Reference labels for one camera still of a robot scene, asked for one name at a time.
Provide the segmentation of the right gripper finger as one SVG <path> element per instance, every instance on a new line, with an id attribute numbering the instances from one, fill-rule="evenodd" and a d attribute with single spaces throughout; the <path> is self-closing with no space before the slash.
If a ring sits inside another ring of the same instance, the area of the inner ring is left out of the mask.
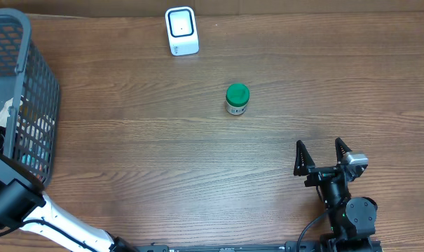
<path id="1" fill-rule="evenodd" d="M 335 149 L 336 149 L 336 157 L 337 162 L 341 163 L 343 160 L 343 156 L 346 153 L 351 152 L 352 150 L 344 143 L 344 141 L 338 137 L 335 139 Z"/>
<path id="2" fill-rule="evenodd" d="M 295 176 L 307 176 L 315 168 L 315 163 L 301 140 L 296 142 Z"/>

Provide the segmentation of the green lid jar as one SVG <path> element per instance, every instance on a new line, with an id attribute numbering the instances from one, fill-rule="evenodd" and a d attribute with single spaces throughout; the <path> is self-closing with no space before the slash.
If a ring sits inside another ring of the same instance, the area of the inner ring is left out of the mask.
<path id="1" fill-rule="evenodd" d="M 226 91 L 225 108 L 231 115 L 241 115 L 247 110 L 249 98 L 249 88 L 245 84 L 234 83 Z"/>

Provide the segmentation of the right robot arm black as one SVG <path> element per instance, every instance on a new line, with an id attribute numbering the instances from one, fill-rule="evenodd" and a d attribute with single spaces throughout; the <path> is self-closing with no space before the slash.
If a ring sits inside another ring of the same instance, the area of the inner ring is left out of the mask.
<path id="1" fill-rule="evenodd" d="M 304 176 L 304 185 L 316 189 L 325 211 L 305 226 L 291 248 L 296 252 L 381 251 L 381 243 L 371 240 L 376 232 L 377 203 L 370 197 L 352 197 L 348 187 L 365 172 L 369 159 L 363 152 L 352 151 L 340 138 L 335 139 L 335 149 L 336 164 L 317 167 L 305 144 L 296 142 L 294 175 Z M 307 231 L 325 217 L 329 219 L 331 232 L 305 244 Z"/>

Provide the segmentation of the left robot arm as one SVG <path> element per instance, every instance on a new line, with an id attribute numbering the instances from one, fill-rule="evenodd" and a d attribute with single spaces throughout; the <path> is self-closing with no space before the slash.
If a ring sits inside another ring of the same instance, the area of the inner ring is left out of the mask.
<path id="1" fill-rule="evenodd" d="M 0 133 L 0 237 L 16 230 L 33 232 L 70 251 L 135 251 L 108 232 L 66 212 L 44 192 L 33 174 L 7 158 Z"/>

